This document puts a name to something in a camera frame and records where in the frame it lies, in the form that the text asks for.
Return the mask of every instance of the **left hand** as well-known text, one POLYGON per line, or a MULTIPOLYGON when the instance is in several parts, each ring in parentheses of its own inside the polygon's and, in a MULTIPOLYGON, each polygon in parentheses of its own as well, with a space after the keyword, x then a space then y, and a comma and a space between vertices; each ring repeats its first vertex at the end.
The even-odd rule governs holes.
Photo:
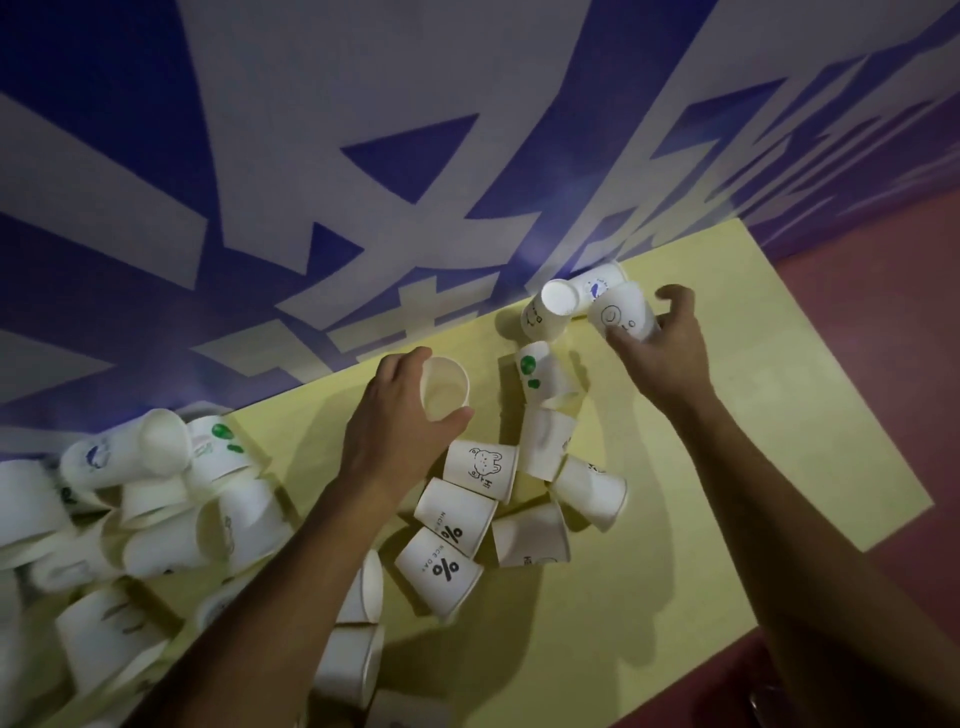
POLYGON ((363 399, 347 424, 341 479, 370 484, 399 503, 426 477, 430 466, 467 429, 473 410, 461 407, 439 422, 430 422, 420 402, 423 362, 433 352, 380 360, 363 399))

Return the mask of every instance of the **hand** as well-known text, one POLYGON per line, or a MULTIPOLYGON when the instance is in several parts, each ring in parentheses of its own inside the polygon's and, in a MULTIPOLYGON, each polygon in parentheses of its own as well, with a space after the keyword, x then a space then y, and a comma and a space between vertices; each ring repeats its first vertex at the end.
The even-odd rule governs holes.
POLYGON ((639 341, 620 327, 607 329, 607 342, 619 355, 640 394, 673 418, 715 399, 707 345, 693 315, 694 294, 681 285, 665 285, 657 298, 670 301, 658 317, 660 331, 639 341))
POLYGON ((467 429, 473 410, 430 422, 420 402, 423 362, 433 352, 417 347, 380 360, 347 424, 340 478, 372 483, 399 503, 426 476, 450 443, 467 429))

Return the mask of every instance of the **forearm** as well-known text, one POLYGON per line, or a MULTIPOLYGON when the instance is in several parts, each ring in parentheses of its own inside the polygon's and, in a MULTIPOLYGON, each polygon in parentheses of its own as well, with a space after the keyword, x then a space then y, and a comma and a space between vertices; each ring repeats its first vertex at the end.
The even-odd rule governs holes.
POLYGON ((801 654, 815 649, 812 633, 901 684, 956 700, 955 646, 764 457, 717 398, 682 407, 671 420, 788 679, 825 679, 811 674, 817 657, 801 654))
POLYGON ((289 728, 350 583, 395 503, 331 483, 302 528, 151 692, 129 725, 289 728))

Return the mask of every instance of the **white paper cup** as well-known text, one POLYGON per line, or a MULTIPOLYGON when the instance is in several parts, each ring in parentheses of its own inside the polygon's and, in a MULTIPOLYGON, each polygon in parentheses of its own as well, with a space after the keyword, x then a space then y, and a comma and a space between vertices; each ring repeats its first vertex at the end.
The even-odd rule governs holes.
POLYGON ((553 341, 577 310, 577 290, 566 280, 548 280, 520 313, 520 326, 531 341, 553 341))
POLYGON ((579 391, 545 341, 523 347, 514 360, 528 404, 557 406, 579 391))
POLYGON ((124 570, 151 579, 209 566, 226 555, 217 509, 197 506, 136 531, 123 550, 124 570))
POLYGON ((187 486, 201 499, 214 497, 226 475, 245 468, 259 471, 247 446, 240 442, 224 418, 201 417, 187 425, 190 432, 190 467, 183 474, 187 486))
POLYGON ((116 533, 118 517, 103 516, 79 535, 29 566, 30 581, 42 592, 65 592, 123 575, 125 537, 116 533))
POLYGON ((91 491, 147 477, 181 473, 190 462, 186 424, 168 409, 71 445, 60 459, 60 477, 74 491, 91 491))
POLYGON ((472 559, 495 511, 493 498, 433 477, 423 489, 414 518, 472 559))
POLYGON ((224 584, 216 592, 204 599, 193 613, 193 621, 200 632, 213 624, 222 615, 230 603, 247 588, 255 574, 241 576, 224 584))
POLYGON ((611 288, 594 301, 587 320, 605 339, 608 326, 619 326, 640 341, 660 329, 653 309, 643 298, 643 291, 632 280, 611 288))
POLYGON ((590 268, 570 279, 570 285, 577 291, 577 310, 574 316, 587 313, 591 303, 626 280, 626 271, 616 261, 590 268))
POLYGON ((577 421, 562 412, 528 404, 520 431, 519 468, 551 482, 566 455, 577 421))
POLYGON ((221 493, 219 504, 230 573, 276 553, 293 536, 266 480, 239 479, 221 493))
POLYGON ((80 695, 109 679, 129 682, 163 652, 168 640, 147 614, 114 587, 85 596, 56 622, 80 695))
POLYGON ((528 567, 536 564, 566 563, 570 541, 560 504, 528 508, 493 522, 493 542, 501 567, 528 567))
POLYGON ((124 528, 147 528, 193 507, 180 475, 126 483, 121 489, 120 523, 124 528))
POLYGON ((601 531, 610 530, 627 504, 627 481, 568 455, 550 491, 601 531))
POLYGON ((446 356, 431 356, 423 362, 420 401, 427 420, 442 420, 465 406, 469 397, 470 380, 459 363, 446 356))
POLYGON ((421 528, 394 563, 430 610, 441 619, 457 610, 483 573, 482 566, 429 528, 421 528))
POLYGON ((366 709, 373 697, 383 654, 382 625, 336 627, 313 676, 323 697, 366 709))
POLYGON ((378 690, 365 728, 450 728, 450 707, 442 700, 378 690))
POLYGON ((38 461, 0 462, 0 569, 29 564, 75 533, 54 479, 38 461))
POLYGON ((516 462, 513 445, 454 440, 446 451, 444 480, 506 503, 514 490, 516 462))
POLYGON ((376 551, 368 551, 340 606, 337 624, 376 624, 383 612, 383 565, 376 551))

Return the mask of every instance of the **cup with smiley face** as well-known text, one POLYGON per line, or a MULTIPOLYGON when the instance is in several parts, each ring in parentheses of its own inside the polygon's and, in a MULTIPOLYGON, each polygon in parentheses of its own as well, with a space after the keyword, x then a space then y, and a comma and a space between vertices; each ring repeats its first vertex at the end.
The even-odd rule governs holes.
POLYGON ((643 290, 633 280, 620 283, 597 298, 590 305, 587 320, 605 339, 607 327, 620 327, 640 341, 660 330, 643 290))
POLYGON ((446 452, 444 480, 506 503, 514 490, 517 459, 513 445, 454 440, 446 452))

